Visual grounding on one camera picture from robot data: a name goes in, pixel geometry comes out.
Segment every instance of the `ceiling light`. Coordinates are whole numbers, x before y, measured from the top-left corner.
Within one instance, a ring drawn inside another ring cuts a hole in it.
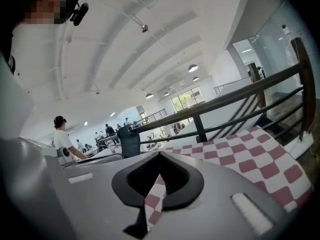
[[[196,64],[192,64],[190,65],[189,67],[189,72],[193,72],[193,71],[196,71],[199,67],[196,65]]]
[[[148,99],[151,99],[154,95],[152,93],[148,93],[145,98],[148,100]]]
[[[249,52],[249,51],[252,51],[252,49],[243,50],[242,53],[246,53],[246,52]]]

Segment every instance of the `white ceiling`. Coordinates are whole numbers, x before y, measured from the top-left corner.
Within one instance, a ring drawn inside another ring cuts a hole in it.
[[[187,87],[194,76],[208,77],[241,0],[79,2],[89,11],[77,27],[21,25],[13,33],[15,77],[36,103],[22,131],[27,137],[52,132],[57,115],[69,126],[103,120],[143,104],[149,92],[162,96],[182,80]],[[199,69],[188,73],[190,64]]]

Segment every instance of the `round ceiling light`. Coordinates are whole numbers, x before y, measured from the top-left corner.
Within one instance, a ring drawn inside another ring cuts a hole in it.
[[[148,94],[145,96],[145,98],[146,98],[146,99],[151,99],[153,96],[154,96],[154,95],[153,95],[152,93],[148,93]]]
[[[196,65],[196,64],[192,64],[190,65],[189,67],[189,72],[193,72],[193,71],[196,71],[199,67]]]

